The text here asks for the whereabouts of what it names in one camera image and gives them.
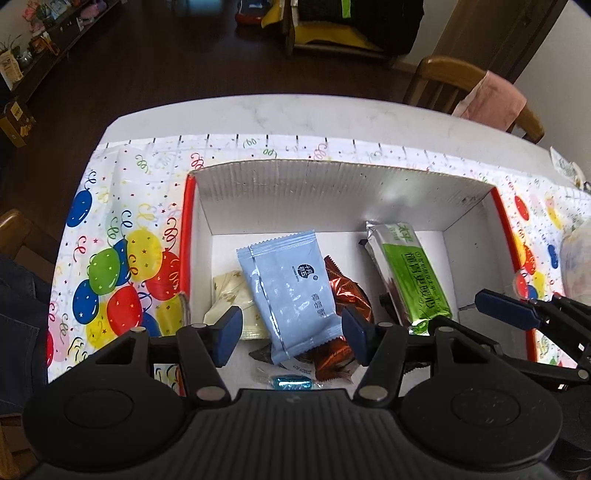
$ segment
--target wooden chair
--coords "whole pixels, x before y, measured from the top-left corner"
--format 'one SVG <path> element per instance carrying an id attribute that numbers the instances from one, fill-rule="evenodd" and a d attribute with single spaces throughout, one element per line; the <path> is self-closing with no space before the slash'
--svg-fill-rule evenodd
<path id="1" fill-rule="evenodd" d="M 426 107 L 429 110 L 436 109 L 440 112 L 452 113 L 458 102 L 472 91 L 485 74 L 484 70 L 463 60 L 444 56 L 426 57 L 418 65 L 403 102 L 406 105 L 417 106 L 427 84 L 430 81 L 439 82 L 437 88 L 428 96 Z M 451 86 L 452 90 L 447 99 L 440 98 L 445 85 Z M 525 131 L 523 138 L 532 143 L 539 142 L 544 136 L 544 127 L 527 105 L 515 120 L 514 125 L 523 129 Z M 509 127 L 508 132 L 513 130 L 514 125 Z"/>
<path id="2" fill-rule="evenodd" d="M 0 217 L 0 253 L 14 260 L 23 246 L 48 262 L 56 263 L 59 242 L 19 210 L 10 210 Z"/>
<path id="3" fill-rule="evenodd" d="M 20 478 L 38 463 L 20 415 L 0 415 L 0 478 Z"/>

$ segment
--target blue wrapped candy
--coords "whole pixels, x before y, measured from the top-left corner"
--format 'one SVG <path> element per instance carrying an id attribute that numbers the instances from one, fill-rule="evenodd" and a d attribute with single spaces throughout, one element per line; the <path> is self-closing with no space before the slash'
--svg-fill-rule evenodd
<path id="1" fill-rule="evenodd" d="M 271 332 L 274 364 L 343 335 L 313 231 L 267 240 L 237 253 Z"/>
<path id="2" fill-rule="evenodd" d="M 312 390 L 312 380 L 302 375 L 280 375 L 271 378 L 273 390 Z"/>

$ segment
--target wooden door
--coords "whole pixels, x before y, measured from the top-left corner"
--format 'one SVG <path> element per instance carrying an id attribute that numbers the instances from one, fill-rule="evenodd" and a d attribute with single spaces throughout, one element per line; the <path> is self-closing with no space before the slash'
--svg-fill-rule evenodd
<path id="1" fill-rule="evenodd" d="M 435 54 L 469 61 L 514 82 L 567 0 L 459 0 Z"/>

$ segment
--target green snack bar packet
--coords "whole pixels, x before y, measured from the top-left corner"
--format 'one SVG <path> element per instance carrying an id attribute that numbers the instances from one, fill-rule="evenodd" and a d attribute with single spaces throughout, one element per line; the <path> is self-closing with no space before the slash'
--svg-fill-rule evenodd
<path id="1" fill-rule="evenodd" d="M 396 309 L 400 323 L 416 334 L 427 332 L 437 315 L 452 317 L 429 259 L 408 223 L 366 224 L 371 255 Z"/>

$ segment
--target dark wooden floor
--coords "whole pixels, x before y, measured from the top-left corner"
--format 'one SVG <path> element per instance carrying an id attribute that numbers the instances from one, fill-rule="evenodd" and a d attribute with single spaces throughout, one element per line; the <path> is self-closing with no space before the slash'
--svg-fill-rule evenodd
<path id="1" fill-rule="evenodd" d="M 356 56 L 301 51 L 278 29 L 236 28 L 236 0 L 218 17 L 129 0 L 97 23 L 29 102 L 37 120 L 2 179 L 0 205 L 61 237 L 86 162 L 117 117 L 167 103 L 249 93 L 320 93 L 400 101 L 410 77 Z"/>

